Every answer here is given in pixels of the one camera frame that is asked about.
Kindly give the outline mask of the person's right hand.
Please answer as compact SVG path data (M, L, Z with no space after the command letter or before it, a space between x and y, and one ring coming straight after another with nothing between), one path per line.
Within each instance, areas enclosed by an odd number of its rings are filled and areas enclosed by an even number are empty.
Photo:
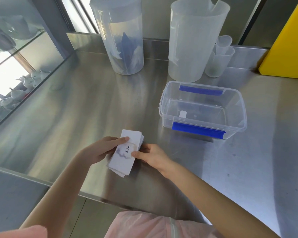
M157 144L142 144L139 151L148 151L147 159L139 159L157 169L160 173L164 173L170 169L174 162L166 155L166 153Z

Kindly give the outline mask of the person's left hand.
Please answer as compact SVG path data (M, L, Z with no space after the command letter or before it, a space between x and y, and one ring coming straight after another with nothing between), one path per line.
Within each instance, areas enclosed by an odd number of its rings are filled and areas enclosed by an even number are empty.
M106 136L82 149L78 156L91 165L100 162L106 155L114 153L116 148L117 146L112 147L112 137Z

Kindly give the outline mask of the stack of white paper cards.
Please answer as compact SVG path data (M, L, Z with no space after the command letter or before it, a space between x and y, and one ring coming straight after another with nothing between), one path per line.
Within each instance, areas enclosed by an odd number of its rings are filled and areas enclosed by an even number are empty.
M129 140L126 143L117 146L107 164L107 168L120 177L125 177L130 174L135 161L135 158L131 156L131 153L139 151L140 146L143 144L144 136L139 131L123 129L121 137L129 137Z

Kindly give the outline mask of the person's right forearm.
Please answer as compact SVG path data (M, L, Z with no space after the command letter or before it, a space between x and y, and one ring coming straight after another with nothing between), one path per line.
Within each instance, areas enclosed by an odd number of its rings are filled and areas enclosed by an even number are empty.
M157 169L225 238L280 238L255 216L180 164L167 160Z

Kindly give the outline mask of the person's left forearm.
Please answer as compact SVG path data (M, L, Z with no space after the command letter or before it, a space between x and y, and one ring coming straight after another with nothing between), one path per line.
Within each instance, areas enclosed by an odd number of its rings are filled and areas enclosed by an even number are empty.
M40 225L48 238L61 238L92 162L79 152L49 188L20 228Z

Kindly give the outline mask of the pink apron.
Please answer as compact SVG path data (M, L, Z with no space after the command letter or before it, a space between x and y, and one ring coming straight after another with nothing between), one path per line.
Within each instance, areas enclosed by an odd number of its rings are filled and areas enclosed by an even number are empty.
M33 225L0 232L0 238L62 238L64 227ZM140 211L119 212L104 238L224 238L212 225Z

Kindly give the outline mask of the clear plastic box blue clips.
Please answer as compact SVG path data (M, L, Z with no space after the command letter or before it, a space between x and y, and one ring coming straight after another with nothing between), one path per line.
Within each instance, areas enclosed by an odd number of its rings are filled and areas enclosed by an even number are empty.
M186 111L186 119L179 118ZM169 81L159 103L162 125L175 131L226 140L247 129L242 94L232 88Z

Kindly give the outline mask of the blue cloth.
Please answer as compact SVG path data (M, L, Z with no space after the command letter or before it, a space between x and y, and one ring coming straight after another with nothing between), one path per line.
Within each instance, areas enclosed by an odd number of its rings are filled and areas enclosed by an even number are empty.
M114 71L120 75L132 75L144 66L143 40L137 37L114 36L114 50L108 56Z

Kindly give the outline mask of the clear plastic jug with lid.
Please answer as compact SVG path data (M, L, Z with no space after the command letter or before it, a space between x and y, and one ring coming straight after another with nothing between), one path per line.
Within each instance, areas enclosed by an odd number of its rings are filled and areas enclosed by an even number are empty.
M114 36L143 40L142 0L90 0L107 54L114 50Z

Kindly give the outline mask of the small translucent measuring cup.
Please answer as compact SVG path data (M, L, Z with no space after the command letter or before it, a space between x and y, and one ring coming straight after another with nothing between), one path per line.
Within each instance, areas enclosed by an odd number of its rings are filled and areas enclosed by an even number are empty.
M216 45L214 45L210 58L205 67L205 74L209 77L220 77L225 68L228 66L232 56L235 53L235 49L231 46L228 46L228 50L225 54L216 53Z
M225 55L232 41L232 37L229 35L218 36L215 44L215 54Z

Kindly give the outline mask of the large translucent measuring jug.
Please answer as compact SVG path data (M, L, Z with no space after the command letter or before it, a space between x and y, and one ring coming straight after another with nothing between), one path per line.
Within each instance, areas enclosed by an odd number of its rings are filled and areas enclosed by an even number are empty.
M177 0L171 4L168 74L179 82L199 80L230 11L218 0Z

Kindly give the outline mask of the yellow plastic board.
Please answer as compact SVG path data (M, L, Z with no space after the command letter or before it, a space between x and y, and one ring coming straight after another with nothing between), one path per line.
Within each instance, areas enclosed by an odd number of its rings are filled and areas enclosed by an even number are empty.
M298 4L258 71L264 76L298 79Z

